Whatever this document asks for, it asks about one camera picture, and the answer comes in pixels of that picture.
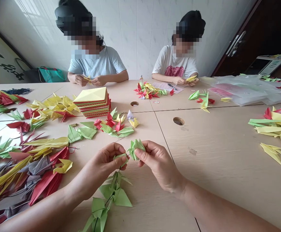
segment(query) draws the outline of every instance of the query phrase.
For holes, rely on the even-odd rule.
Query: black hair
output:
[[[202,37],[205,31],[206,22],[202,19],[201,13],[189,11],[177,24],[176,34],[185,42],[196,42]]]
[[[96,23],[93,15],[79,0],[60,0],[55,10],[56,25],[68,36],[93,36],[96,32]],[[99,45],[104,43],[104,37],[99,36]]]

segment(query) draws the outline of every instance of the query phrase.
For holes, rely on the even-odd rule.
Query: hand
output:
[[[184,85],[187,84],[186,80],[182,77],[173,77],[172,81],[175,85]]]
[[[89,81],[84,79],[82,75],[76,74],[75,75],[75,82],[76,82],[77,85],[80,85],[80,86],[84,87],[84,86],[86,86],[86,84]]]
[[[140,159],[138,166],[148,165],[162,189],[180,198],[187,179],[178,171],[165,147],[148,140],[143,141],[143,145],[146,152],[135,149],[135,155]]]
[[[198,82],[199,82],[199,79],[196,78],[194,81],[192,81],[192,82],[190,82],[190,83],[188,83],[188,84],[193,87],[193,86],[195,86]]]
[[[98,76],[98,77],[94,78],[93,80],[91,80],[91,83],[94,86],[104,86],[107,83],[106,77],[105,76]]]
[[[72,191],[72,196],[82,200],[89,199],[116,169],[124,171],[126,157],[113,160],[116,155],[125,153],[125,149],[118,143],[111,143],[101,149],[66,186]]]

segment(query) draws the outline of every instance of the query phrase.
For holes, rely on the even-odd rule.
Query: wooden door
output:
[[[212,76],[244,73],[264,46],[281,38],[281,0],[257,0]]]

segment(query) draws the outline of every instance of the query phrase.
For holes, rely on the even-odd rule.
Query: white tiled wall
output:
[[[115,48],[130,79],[153,66],[183,15],[199,10],[205,34],[196,49],[200,76],[211,75],[255,0],[82,0]],[[0,0],[0,32],[35,67],[69,68],[71,42],[56,27],[58,0]]]

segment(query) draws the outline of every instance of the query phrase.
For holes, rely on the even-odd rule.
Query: teal bag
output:
[[[39,68],[39,79],[40,79],[40,82],[42,82],[41,78],[40,78],[40,74],[43,76],[45,82],[47,82],[47,83],[65,82],[65,80],[66,80],[66,77],[65,77],[63,71],[60,69],[56,69],[56,68],[47,68],[47,67],[41,66]]]

